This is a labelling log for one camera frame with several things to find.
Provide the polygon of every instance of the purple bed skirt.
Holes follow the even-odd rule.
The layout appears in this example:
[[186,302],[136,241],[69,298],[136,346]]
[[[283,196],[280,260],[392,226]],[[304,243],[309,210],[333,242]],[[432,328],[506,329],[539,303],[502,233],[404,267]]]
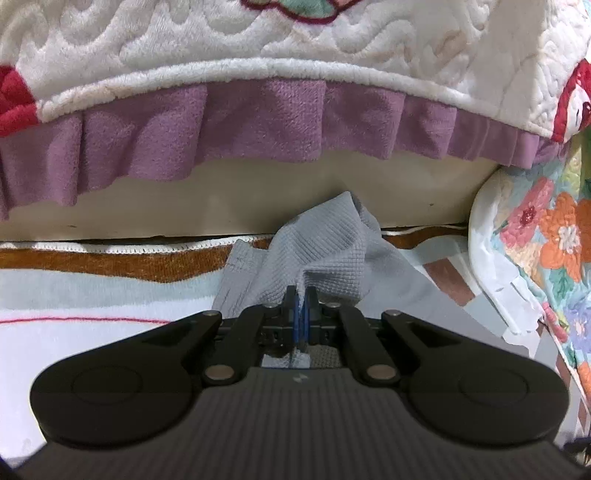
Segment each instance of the purple bed skirt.
[[561,146],[538,135],[400,92],[321,80],[238,80],[145,93],[0,139],[0,219],[41,200],[130,176],[179,180],[205,160],[305,162],[323,150],[389,158],[486,157],[530,168]]

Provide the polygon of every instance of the gray towel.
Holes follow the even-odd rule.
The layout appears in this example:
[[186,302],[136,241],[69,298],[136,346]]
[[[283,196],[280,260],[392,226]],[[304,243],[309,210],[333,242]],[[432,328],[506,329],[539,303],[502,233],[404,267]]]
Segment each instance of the gray towel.
[[349,192],[284,225],[267,251],[238,241],[213,308],[224,318],[251,305],[278,304],[285,288],[300,298],[315,286],[321,301],[355,305],[370,318],[397,309],[475,340],[527,356],[486,330],[384,240],[376,219]]

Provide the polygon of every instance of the floral blanket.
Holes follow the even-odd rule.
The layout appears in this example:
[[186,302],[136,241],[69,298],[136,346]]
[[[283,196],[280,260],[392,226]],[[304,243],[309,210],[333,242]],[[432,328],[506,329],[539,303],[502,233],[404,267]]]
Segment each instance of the floral blanket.
[[492,246],[519,268],[591,398],[591,135],[579,154],[506,168]]

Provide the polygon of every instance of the white fringe trim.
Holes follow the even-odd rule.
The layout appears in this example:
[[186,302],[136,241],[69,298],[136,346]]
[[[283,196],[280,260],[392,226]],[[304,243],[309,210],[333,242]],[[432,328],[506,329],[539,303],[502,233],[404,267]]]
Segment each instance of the white fringe trim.
[[[441,226],[454,230],[466,230],[467,227],[457,225],[427,225],[416,226],[400,231],[382,230],[382,235],[399,236],[408,233],[418,232],[431,226]],[[225,247],[233,245],[237,240],[255,242],[257,240],[268,240],[273,235],[237,235],[225,238],[214,238],[200,242],[187,242],[183,244],[160,244],[160,245],[92,245],[77,242],[0,242],[0,250],[39,250],[48,252],[69,252],[77,254],[113,254],[113,255],[141,255],[141,254],[173,254],[179,252],[204,250],[213,247]]]

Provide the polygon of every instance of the quilted fabric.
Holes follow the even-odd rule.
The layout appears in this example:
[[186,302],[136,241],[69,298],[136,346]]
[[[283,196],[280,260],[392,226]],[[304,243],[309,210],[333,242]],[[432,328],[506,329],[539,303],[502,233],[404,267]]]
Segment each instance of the quilted fabric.
[[591,118],[582,0],[4,0],[0,25],[0,64],[24,79],[41,122],[269,77],[385,87],[559,142]]

